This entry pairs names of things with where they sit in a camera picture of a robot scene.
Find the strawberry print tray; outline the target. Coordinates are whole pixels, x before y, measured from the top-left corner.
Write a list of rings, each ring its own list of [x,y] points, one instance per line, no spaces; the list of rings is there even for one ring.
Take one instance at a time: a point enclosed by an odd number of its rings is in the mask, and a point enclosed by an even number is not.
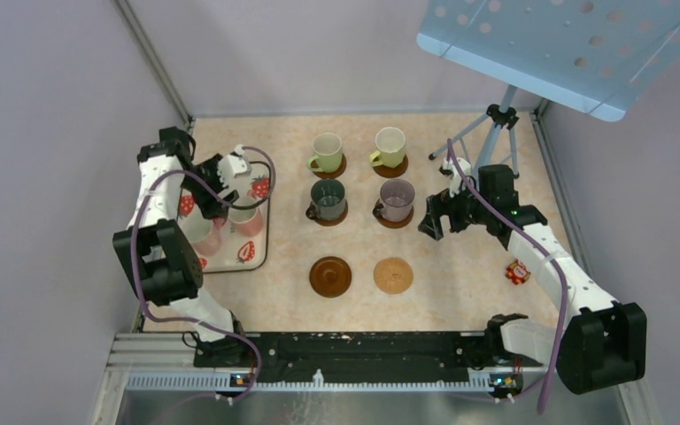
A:
[[[259,206],[262,212],[264,228],[258,235],[249,237],[235,231],[228,215],[226,218],[210,220],[220,231],[221,248],[213,257],[203,257],[195,252],[205,273],[254,270],[261,267],[267,257],[269,217],[267,195],[271,185],[272,173],[268,163],[263,161],[252,161],[251,168],[251,180],[236,193],[239,198],[248,196],[258,200],[256,206]],[[187,218],[206,220],[195,204],[192,195],[184,189],[180,197],[179,217],[177,219],[180,228]]]

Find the brown coaster one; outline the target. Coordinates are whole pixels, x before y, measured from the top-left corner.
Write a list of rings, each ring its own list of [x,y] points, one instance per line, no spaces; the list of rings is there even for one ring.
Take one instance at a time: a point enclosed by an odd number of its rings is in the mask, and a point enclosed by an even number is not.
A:
[[[308,168],[312,169],[316,165],[317,165],[316,158],[311,157],[310,160],[308,161]],[[346,167],[347,167],[347,159],[346,159],[346,156],[343,155],[340,167],[338,167],[338,169],[335,172],[326,173],[326,172],[321,172],[321,171],[313,171],[313,174],[316,175],[317,177],[321,178],[321,179],[337,178],[345,172]]]

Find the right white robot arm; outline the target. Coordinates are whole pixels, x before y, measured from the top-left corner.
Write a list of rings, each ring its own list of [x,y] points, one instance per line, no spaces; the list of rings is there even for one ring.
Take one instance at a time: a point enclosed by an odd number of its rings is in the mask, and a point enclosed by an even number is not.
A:
[[[521,205],[512,169],[483,166],[473,177],[469,163],[456,158],[446,160],[439,171],[450,183],[427,198],[419,231],[442,239],[442,217],[453,233],[485,227],[528,269],[559,311],[553,328],[525,318],[508,320],[483,341],[486,358],[506,365],[518,354],[529,357],[555,370],[577,395],[643,378],[644,310],[603,290],[562,247],[540,210]]]

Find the dark green cup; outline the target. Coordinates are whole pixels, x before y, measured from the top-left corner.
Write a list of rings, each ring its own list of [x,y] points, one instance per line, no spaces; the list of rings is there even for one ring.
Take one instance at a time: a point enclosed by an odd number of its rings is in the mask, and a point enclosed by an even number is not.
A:
[[[309,220],[338,220],[343,215],[345,207],[344,185],[336,179],[322,179],[310,189],[310,204],[305,216]]]

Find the purple cup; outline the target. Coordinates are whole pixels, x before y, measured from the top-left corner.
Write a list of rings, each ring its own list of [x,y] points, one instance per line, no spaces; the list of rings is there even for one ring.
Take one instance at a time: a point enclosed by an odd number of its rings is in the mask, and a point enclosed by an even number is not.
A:
[[[410,182],[403,179],[388,180],[380,188],[378,205],[372,214],[378,220],[402,222],[413,210],[414,199],[415,190]]]

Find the brown coaster two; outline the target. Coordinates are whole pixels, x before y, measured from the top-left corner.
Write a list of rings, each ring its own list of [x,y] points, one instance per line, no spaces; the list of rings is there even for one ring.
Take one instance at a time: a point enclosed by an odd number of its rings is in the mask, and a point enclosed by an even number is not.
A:
[[[374,166],[375,173],[383,178],[393,179],[402,176],[409,165],[408,157],[404,156],[403,161],[396,167],[389,167],[385,165]]]

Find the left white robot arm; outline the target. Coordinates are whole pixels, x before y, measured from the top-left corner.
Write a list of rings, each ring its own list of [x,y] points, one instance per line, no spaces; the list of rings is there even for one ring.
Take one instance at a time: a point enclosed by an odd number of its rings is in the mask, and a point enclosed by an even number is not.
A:
[[[205,220],[226,217],[239,198],[236,180],[251,165],[241,146],[194,163],[197,144],[177,127],[160,129],[158,138],[136,156],[141,181],[135,211],[127,228],[113,235],[113,249],[149,320],[165,322],[152,313],[152,305],[170,308],[170,321],[193,328],[194,347],[203,359],[237,366],[247,358],[249,344],[235,315],[205,289],[201,256],[178,217],[183,190]]]

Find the brown coaster three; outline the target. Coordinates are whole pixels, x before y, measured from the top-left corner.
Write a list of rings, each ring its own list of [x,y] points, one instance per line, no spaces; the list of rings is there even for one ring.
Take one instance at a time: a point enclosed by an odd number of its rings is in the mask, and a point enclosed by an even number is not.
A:
[[[323,227],[334,227],[336,225],[339,225],[340,223],[342,223],[345,220],[345,218],[347,217],[348,212],[349,212],[349,206],[348,206],[348,204],[345,204],[343,212],[335,220],[321,220],[321,219],[317,218],[315,215],[313,215],[313,213],[315,213],[315,212],[316,212],[315,206],[310,205],[307,208],[306,213],[305,213],[306,218],[313,221],[314,223],[316,223],[320,226],[323,226]]]

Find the light wooden coaster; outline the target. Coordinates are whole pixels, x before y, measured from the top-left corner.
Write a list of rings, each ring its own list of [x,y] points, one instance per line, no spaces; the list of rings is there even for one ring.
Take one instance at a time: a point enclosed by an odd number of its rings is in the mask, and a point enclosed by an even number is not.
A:
[[[401,294],[413,285],[413,269],[402,258],[380,260],[374,269],[376,287],[391,295]]]

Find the brown coaster four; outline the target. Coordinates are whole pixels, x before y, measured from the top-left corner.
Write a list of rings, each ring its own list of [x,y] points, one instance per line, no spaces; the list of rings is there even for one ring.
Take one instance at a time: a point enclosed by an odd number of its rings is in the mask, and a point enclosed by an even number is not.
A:
[[[381,201],[377,201],[375,207],[372,210],[372,214],[379,224],[386,228],[398,229],[406,227],[414,217],[414,208],[412,207],[408,215],[402,221],[391,221],[384,219],[382,216],[383,204]]]

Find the brown coaster five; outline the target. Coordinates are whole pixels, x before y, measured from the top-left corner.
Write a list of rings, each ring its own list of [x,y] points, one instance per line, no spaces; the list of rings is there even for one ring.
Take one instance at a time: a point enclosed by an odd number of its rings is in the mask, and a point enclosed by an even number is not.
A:
[[[323,257],[312,265],[309,283],[319,296],[338,298],[352,285],[352,269],[344,259]]]

